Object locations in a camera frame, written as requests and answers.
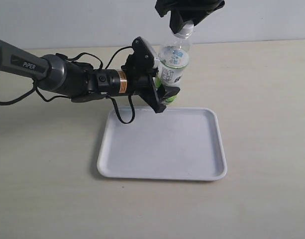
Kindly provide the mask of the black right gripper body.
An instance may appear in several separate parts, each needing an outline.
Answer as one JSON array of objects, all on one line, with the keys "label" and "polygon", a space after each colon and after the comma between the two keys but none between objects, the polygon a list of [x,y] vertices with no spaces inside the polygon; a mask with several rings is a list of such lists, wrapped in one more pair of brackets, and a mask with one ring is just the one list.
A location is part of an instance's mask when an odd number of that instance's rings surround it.
[{"label": "black right gripper body", "polygon": [[224,0],[158,0],[155,9],[161,17],[167,12],[176,10],[178,12],[189,11],[209,15],[223,8]]}]

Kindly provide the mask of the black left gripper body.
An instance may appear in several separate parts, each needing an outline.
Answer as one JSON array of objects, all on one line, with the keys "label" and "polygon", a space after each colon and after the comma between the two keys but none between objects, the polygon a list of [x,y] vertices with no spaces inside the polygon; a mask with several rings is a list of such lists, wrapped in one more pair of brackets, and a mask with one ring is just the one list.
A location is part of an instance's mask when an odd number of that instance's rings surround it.
[{"label": "black left gripper body", "polygon": [[130,54],[121,69],[103,69],[96,72],[98,92],[109,97],[138,95],[155,113],[162,113],[165,106],[161,103],[153,74],[156,71],[148,69],[136,54]]}]

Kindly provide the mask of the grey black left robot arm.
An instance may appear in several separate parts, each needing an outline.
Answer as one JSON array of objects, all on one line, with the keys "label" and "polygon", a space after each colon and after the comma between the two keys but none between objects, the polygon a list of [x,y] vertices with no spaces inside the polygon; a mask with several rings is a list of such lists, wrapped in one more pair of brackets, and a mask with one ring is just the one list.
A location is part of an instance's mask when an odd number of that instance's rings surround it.
[{"label": "grey black left robot arm", "polygon": [[132,42],[130,54],[121,69],[95,69],[78,62],[82,54],[68,58],[63,54],[35,56],[0,40],[0,71],[28,77],[34,86],[65,96],[74,103],[104,98],[139,95],[156,113],[166,108],[163,101],[176,95],[179,87],[156,87],[158,56],[142,37]]}]

